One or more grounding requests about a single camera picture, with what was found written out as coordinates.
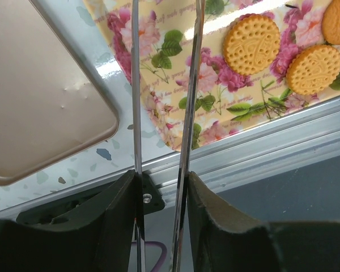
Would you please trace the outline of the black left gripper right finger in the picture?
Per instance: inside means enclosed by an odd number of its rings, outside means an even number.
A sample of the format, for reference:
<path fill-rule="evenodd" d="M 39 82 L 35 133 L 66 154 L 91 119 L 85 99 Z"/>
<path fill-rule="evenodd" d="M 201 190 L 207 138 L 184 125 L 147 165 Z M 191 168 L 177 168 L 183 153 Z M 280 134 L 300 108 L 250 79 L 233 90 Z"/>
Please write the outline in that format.
<path fill-rule="evenodd" d="M 194 271 L 340 271 L 340 222 L 262 222 L 188 181 Z"/>

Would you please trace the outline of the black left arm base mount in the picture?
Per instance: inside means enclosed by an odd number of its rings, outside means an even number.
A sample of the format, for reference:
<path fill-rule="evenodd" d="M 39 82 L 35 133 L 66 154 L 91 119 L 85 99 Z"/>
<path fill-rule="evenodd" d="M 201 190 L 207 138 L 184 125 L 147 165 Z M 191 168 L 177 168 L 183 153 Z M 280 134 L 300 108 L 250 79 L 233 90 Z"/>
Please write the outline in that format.
<path fill-rule="evenodd" d="M 103 190 L 110 187 L 114 182 L 108 182 L 104 185 L 85 190 L 49 203 L 33 207 L 29 210 L 22 211 L 16 218 L 18 223 L 24 225 L 49 224 L 52 219 L 58 217 L 78 206 L 85 203 L 92 197 L 98 195 Z M 162 194 L 155 187 L 151 177 L 143 175 L 143 202 L 144 214 L 151 214 L 165 208 L 165 202 Z"/>

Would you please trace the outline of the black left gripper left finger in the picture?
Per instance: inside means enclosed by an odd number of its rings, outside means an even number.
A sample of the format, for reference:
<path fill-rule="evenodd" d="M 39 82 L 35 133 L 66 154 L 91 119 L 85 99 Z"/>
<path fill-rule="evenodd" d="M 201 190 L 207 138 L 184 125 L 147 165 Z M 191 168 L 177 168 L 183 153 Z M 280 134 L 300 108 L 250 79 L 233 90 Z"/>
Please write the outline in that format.
<path fill-rule="evenodd" d="M 28 225 L 0 219 L 0 271 L 127 271 L 135 218 L 135 173 L 55 217 Z"/>

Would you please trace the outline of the metal tongs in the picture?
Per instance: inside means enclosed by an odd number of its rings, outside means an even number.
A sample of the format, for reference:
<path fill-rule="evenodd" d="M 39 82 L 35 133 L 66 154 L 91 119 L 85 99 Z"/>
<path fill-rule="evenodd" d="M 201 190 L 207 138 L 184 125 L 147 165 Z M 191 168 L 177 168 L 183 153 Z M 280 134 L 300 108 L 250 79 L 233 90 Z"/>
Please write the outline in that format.
<path fill-rule="evenodd" d="M 188 195 L 190 151 L 193 142 L 194 116 L 198 90 L 198 77 L 201 66 L 201 45 L 205 17 L 205 1 L 195 2 L 196 18 L 194 25 L 192 57 L 188 84 L 180 164 L 178 169 L 175 221 L 173 227 L 171 262 L 169 271 L 179 271 L 184 231 L 186 199 Z M 140 110 L 140 60 L 139 60 L 139 2 L 133 1 L 131 11 L 131 88 L 133 104 L 134 169 L 139 185 L 142 185 L 142 142 Z"/>

